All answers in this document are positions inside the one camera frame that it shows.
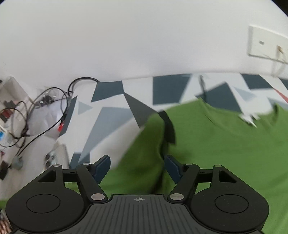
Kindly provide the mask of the green ribbed knit top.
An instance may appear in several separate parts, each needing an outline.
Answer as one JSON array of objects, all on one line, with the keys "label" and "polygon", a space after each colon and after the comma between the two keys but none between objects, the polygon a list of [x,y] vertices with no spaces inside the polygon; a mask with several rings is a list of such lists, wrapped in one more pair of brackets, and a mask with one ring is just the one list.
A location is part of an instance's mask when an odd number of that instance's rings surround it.
[{"label": "green ribbed knit top", "polygon": [[[167,200],[167,155],[200,167],[190,201]],[[101,181],[107,202],[84,201],[76,167],[51,166],[8,200],[13,233],[287,233],[279,105],[247,120],[201,99],[152,115]]]}]

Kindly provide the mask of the geometric pattern table cover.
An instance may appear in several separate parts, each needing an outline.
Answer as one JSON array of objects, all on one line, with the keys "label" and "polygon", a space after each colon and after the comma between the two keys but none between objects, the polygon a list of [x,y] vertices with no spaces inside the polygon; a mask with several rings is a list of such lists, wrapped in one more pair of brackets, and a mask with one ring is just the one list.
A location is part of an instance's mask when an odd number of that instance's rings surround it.
[{"label": "geometric pattern table cover", "polygon": [[149,117],[202,98],[213,107],[244,114],[287,108],[287,73],[194,73],[113,82],[82,81],[71,97],[58,143],[68,166],[109,155],[116,166]]}]

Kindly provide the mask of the clear plastic bag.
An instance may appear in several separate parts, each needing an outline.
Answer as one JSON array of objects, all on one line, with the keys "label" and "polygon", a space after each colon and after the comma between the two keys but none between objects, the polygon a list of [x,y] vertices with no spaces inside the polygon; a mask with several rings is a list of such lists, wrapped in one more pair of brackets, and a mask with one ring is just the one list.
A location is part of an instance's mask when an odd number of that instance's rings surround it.
[{"label": "clear plastic bag", "polygon": [[38,89],[29,108],[29,134],[37,136],[43,133],[44,136],[56,139],[60,133],[62,116],[69,104],[70,96],[61,88]]}]

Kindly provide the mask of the white wall socket panel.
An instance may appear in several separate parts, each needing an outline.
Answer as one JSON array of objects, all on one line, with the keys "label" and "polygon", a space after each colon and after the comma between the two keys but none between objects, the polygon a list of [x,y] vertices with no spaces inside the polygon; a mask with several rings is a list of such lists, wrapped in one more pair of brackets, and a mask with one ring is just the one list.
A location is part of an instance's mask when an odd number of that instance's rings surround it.
[{"label": "white wall socket panel", "polygon": [[287,36],[250,25],[247,54],[252,57],[287,63]]}]

